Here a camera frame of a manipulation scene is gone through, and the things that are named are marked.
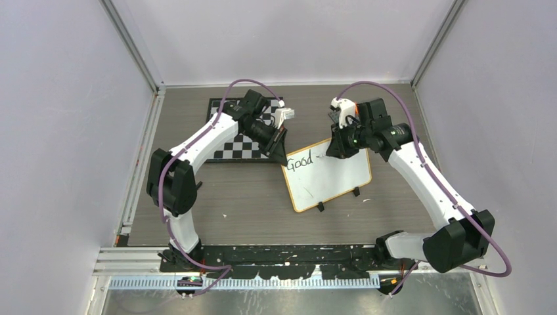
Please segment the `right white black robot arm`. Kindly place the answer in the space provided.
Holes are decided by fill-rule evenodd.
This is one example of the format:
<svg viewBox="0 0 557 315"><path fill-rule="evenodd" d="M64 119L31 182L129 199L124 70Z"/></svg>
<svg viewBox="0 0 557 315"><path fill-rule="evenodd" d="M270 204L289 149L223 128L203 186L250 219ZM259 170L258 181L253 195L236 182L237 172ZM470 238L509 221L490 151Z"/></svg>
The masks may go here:
<svg viewBox="0 0 557 315"><path fill-rule="evenodd" d="M380 154L407 181L436 229L433 234L397 230L380 236L374 246L378 266L388 270L401 259L412 259L445 273L486 254L495 227L493 215L475 210L457 195L426 157L411 127L392 123L383 99L333 99L330 109L332 139L326 156L347 159L365 149Z"/></svg>

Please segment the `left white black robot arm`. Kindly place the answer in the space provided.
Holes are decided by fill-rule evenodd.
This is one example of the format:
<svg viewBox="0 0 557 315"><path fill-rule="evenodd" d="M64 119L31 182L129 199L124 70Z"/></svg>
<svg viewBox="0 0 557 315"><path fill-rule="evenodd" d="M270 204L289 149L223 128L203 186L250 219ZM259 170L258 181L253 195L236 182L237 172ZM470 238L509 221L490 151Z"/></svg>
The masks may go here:
<svg viewBox="0 0 557 315"><path fill-rule="evenodd" d="M150 158L146 192L159 208L170 236L176 263L185 271L195 271L202 261L201 240L196 233L192 208L197 199L196 173L207 159L239 134L257 143L262 155L283 166L287 164L284 121L294 110L278 99L272 124L260 120L271 101L248 90L238 101L223 99L210 120L190 138L170 149L155 150Z"/></svg>

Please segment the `black white checkerboard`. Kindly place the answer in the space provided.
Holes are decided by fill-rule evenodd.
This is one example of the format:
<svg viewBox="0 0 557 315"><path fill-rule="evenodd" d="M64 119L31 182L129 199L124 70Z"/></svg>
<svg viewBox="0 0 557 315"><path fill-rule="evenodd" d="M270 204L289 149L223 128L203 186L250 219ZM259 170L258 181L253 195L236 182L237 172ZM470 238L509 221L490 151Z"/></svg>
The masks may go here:
<svg viewBox="0 0 557 315"><path fill-rule="evenodd" d="M273 98L267 100L267 105L257 120L266 125L272 125L275 121L273 114L279 109L279 101ZM240 133L226 141L206 162L270 162L270 160L259 151L258 144Z"/></svg>

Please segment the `yellow framed whiteboard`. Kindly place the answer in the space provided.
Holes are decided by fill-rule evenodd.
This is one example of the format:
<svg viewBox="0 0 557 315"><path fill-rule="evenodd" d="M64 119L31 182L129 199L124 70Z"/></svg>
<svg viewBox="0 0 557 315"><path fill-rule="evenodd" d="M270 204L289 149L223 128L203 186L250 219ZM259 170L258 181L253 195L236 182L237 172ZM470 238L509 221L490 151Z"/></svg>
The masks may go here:
<svg viewBox="0 0 557 315"><path fill-rule="evenodd" d="M301 213L313 207L324 211L324 203L359 189L372 180L369 153L360 150L347 159L326 155L327 138L286 155L282 167L292 207Z"/></svg>

